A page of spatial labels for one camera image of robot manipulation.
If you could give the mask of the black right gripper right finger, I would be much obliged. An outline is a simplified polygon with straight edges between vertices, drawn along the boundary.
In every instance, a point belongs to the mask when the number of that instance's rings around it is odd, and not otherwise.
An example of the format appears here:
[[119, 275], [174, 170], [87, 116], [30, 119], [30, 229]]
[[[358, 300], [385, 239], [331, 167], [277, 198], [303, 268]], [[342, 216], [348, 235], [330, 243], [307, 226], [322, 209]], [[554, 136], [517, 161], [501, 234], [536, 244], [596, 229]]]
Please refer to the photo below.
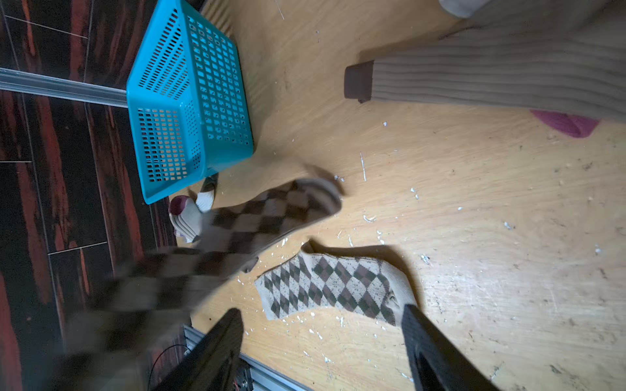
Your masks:
[[401, 328], [416, 390], [497, 389], [417, 306], [404, 306]]

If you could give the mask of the argyle brown sock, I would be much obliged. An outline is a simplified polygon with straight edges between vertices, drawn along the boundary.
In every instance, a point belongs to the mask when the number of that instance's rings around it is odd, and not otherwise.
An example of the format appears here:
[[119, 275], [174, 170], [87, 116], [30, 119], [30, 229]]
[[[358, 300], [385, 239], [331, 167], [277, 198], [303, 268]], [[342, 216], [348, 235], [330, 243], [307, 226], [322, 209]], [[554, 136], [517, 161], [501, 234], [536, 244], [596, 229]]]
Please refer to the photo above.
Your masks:
[[291, 233], [342, 208], [336, 182], [296, 179], [239, 205], [211, 210], [192, 248], [145, 254], [103, 283], [68, 322], [66, 352], [42, 382], [44, 390], [105, 390], [123, 385], [127, 370], [233, 275]]
[[404, 307], [417, 305], [409, 279], [389, 262], [319, 253], [307, 246], [260, 275], [254, 285], [269, 320], [332, 307], [399, 326]]

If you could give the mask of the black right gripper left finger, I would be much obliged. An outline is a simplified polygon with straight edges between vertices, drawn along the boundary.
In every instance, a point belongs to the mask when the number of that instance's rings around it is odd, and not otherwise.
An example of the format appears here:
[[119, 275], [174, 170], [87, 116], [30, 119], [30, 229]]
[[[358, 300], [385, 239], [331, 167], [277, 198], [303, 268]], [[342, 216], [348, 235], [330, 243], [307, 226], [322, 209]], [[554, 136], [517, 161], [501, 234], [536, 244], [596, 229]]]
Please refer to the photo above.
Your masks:
[[231, 308], [156, 390], [233, 390], [244, 324]]

